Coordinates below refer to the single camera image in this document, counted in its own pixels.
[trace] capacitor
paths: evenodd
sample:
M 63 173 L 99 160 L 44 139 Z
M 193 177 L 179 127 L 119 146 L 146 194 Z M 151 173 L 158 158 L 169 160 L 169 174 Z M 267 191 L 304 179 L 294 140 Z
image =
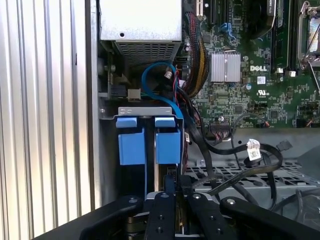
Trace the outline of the capacitor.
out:
M 252 85 L 250 83 L 247 83 L 246 85 L 244 85 L 244 89 L 250 91 L 252 89 Z

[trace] blue cable clip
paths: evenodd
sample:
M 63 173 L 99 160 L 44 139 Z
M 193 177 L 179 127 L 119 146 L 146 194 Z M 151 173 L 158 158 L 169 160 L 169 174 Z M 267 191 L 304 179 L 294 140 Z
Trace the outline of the blue cable clip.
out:
M 227 33 L 230 38 L 236 40 L 236 37 L 232 33 L 232 25 L 230 22 L 225 22 L 224 24 L 222 24 L 220 26 L 220 31 Z

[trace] cable connector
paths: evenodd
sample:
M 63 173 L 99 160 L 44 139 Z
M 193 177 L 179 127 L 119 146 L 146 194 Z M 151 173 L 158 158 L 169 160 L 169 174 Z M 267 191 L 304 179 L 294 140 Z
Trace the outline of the cable connector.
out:
M 172 78 L 172 75 L 173 75 L 173 73 L 172 73 L 170 67 L 167 67 L 167 68 L 165 69 L 164 77 L 166 77 L 167 79 L 171 79 L 171 78 Z
M 280 152 L 282 151 L 287 151 L 289 149 L 291 149 L 293 146 L 291 145 L 291 143 L 288 140 L 282 141 L 280 142 L 277 146 L 278 150 Z

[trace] motherboard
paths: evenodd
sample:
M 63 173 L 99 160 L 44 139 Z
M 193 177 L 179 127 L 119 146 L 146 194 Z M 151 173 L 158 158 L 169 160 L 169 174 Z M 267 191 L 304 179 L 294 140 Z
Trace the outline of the motherboard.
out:
M 241 114 L 254 113 L 266 119 L 271 128 L 320 127 L 320 71 L 317 66 L 303 69 L 297 61 L 299 41 L 306 42 L 302 44 L 306 48 L 320 24 L 315 17 L 299 32 L 299 12 L 305 1 L 274 1 L 272 28 L 254 38 L 248 37 L 248 19 L 255 16 L 246 0 L 198 2 L 203 4 L 196 12 L 211 58 L 208 79 L 193 99 L 204 123 L 229 126 Z M 309 4 L 317 7 L 320 1 Z M 319 30 L 316 33 L 315 53 L 320 46 Z M 182 55 L 187 56 L 188 39 L 184 45 Z M 254 118 L 245 118 L 240 127 L 264 125 Z

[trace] dell logo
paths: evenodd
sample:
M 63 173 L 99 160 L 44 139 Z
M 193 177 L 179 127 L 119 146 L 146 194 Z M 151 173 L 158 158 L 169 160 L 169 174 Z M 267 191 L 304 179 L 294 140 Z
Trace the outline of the dell logo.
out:
M 266 66 L 250 66 L 251 72 L 267 72 Z

